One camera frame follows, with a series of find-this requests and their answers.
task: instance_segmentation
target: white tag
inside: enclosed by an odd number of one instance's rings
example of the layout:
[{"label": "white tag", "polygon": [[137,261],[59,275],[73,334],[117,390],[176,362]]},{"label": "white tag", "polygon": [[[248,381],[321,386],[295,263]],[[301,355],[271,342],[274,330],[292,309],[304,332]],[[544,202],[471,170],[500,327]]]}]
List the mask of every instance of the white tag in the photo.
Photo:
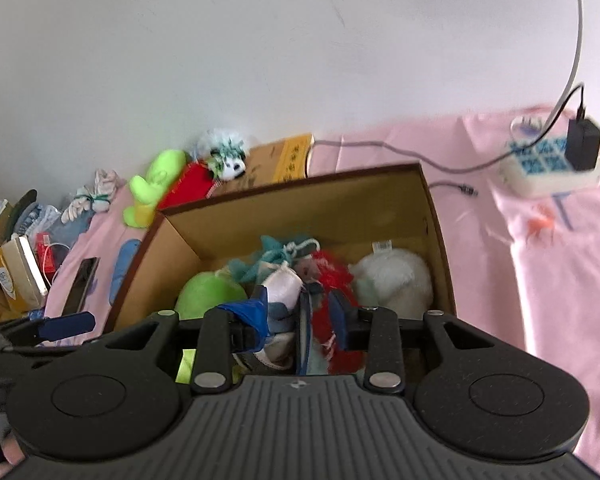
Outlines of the white tag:
[{"label": "white tag", "polygon": [[373,242],[371,244],[371,247],[374,250],[374,254],[384,253],[385,251],[390,251],[391,249],[393,249],[391,240],[386,240],[384,242]]}]

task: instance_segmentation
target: round pad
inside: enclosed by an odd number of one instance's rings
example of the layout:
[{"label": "round pad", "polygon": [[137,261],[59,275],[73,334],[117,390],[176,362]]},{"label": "round pad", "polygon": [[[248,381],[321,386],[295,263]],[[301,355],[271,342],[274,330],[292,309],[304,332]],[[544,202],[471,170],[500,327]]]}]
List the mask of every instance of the round pad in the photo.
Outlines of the round pad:
[{"label": "round pad", "polygon": [[542,388],[514,374],[494,374],[469,386],[469,397],[478,408],[493,415],[520,416],[540,407]]},{"label": "round pad", "polygon": [[130,351],[76,352],[33,371],[11,391],[7,415],[29,451],[90,462],[160,437],[180,407],[174,381]]},{"label": "round pad", "polygon": [[573,449],[589,415],[576,379],[516,349],[455,355],[427,374],[414,396],[418,414],[440,440],[500,460]]},{"label": "round pad", "polygon": [[125,400],[126,388],[119,380],[103,375],[85,375],[58,384],[51,402],[71,416],[97,416],[112,412]]}]

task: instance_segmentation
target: white wall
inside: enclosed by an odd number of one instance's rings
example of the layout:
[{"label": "white wall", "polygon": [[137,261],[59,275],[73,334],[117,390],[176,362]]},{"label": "white wall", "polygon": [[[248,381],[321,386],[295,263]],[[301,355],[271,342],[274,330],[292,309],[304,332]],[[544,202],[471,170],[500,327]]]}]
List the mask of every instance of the white wall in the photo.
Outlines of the white wall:
[{"label": "white wall", "polygon": [[[575,0],[0,0],[0,196],[56,202],[210,126],[259,140],[555,100]],[[580,78],[600,122],[600,0]]]}]

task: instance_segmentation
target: red package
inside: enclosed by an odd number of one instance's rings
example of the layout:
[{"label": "red package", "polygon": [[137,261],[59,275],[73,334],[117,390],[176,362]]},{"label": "red package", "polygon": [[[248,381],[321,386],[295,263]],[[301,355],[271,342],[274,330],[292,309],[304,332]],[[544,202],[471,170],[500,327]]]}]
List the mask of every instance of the red package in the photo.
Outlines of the red package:
[{"label": "red package", "polygon": [[43,232],[36,234],[36,254],[38,256],[38,267],[43,274],[53,276],[56,273],[56,263],[54,254],[50,248],[51,240],[49,233]]},{"label": "red package", "polygon": [[214,180],[209,175],[209,170],[197,162],[190,162],[158,204],[158,211],[207,198],[213,186]]},{"label": "red package", "polygon": [[365,365],[365,355],[361,351],[345,352],[339,348],[331,329],[328,300],[332,290],[340,290],[352,306],[359,306],[351,289],[353,276],[347,267],[325,251],[315,251],[311,256],[319,272],[318,281],[324,289],[322,306],[314,311],[311,321],[314,337],[322,345],[322,354],[329,363],[330,375],[355,373]]}]

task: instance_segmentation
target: red fluffy toy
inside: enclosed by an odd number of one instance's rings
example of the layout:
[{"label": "red fluffy toy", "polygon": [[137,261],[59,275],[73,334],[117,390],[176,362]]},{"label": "red fluffy toy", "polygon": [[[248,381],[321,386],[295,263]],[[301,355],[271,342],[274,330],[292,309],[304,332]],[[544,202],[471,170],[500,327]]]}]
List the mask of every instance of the red fluffy toy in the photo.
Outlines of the red fluffy toy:
[{"label": "red fluffy toy", "polygon": [[353,306],[359,306],[351,288],[353,276],[347,267],[336,261],[333,255],[325,251],[315,251],[312,259],[317,270],[317,281],[324,289],[321,307],[314,311],[311,325],[314,337],[322,345],[322,354],[329,362],[331,375],[352,374],[360,370],[365,363],[365,355],[360,351],[345,352],[338,347],[335,334],[331,329],[328,296],[332,290],[340,290]]}]

